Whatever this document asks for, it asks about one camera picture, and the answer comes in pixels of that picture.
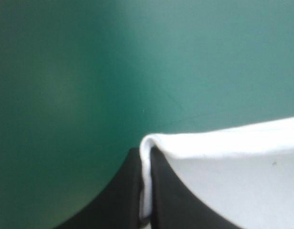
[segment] white sheet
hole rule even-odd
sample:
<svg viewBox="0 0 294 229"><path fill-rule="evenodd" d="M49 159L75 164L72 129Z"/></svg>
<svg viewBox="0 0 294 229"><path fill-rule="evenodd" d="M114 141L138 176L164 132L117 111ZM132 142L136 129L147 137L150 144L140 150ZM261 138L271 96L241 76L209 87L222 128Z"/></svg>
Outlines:
<svg viewBox="0 0 294 229"><path fill-rule="evenodd" d="M294 117L207 133L147 135L140 144L141 218L152 210L153 146L194 195L230 221L248 229L294 228Z"/></svg>

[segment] white surface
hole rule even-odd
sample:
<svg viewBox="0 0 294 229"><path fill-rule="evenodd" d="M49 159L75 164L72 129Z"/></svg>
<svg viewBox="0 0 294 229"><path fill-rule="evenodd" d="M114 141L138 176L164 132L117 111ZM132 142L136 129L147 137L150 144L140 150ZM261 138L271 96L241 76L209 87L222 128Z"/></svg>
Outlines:
<svg viewBox="0 0 294 229"><path fill-rule="evenodd" d="M209 207L249 229L294 229L294 118L141 142L140 216L151 213L150 149L157 146Z"/></svg>

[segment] black curved edge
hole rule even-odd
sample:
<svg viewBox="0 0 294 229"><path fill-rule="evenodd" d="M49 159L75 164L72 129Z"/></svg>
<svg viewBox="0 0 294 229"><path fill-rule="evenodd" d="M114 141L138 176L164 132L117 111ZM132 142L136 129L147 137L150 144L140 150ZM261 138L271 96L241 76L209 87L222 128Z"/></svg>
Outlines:
<svg viewBox="0 0 294 229"><path fill-rule="evenodd" d="M151 151L152 229L240 229L200 201L179 179L163 153ZM138 229L142 189L139 149L132 148L106 188L56 229Z"/></svg>
<svg viewBox="0 0 294 229"><path fill-rule="evenodd" d="M56 229L137 229L140 190L141 160L133 148L106 188Z"/></svg>
<svg viewBox="0 0 294 229"><path fill-rule="evenodd" d="M151 151L151 170L152 229L240 229L200 201L155 147Z"/></svg>

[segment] teal background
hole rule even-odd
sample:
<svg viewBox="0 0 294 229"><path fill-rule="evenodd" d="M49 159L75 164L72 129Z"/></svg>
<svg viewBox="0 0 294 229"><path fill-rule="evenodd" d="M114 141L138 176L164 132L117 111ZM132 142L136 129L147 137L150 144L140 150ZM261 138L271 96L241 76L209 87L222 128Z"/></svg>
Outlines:
<svg viewBox="0 0 294 229"><path fill-rule="evenodd" d="M47 229L151 132L294 116L294 0L0 0L0 229Z"/></svg>

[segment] black object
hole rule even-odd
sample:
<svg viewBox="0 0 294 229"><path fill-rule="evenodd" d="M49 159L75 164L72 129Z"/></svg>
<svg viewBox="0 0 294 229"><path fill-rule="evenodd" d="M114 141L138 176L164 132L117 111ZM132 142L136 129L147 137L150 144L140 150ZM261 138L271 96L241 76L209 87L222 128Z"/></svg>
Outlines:
<svg viewBox="0 0 294 229"><path fill-rule="evenodd" d="M131 149L108 186L57 229L137 229L140 184L138 149Z"/></svg>
<svg viewBox="0 0 294 229"><path fill-rule="evenodd" d="M211 210L182 183L163 153L152 148L153 229L240 229ZM87 207L56 229L137 229L140 227L141 161L138 148Z"/></svg>

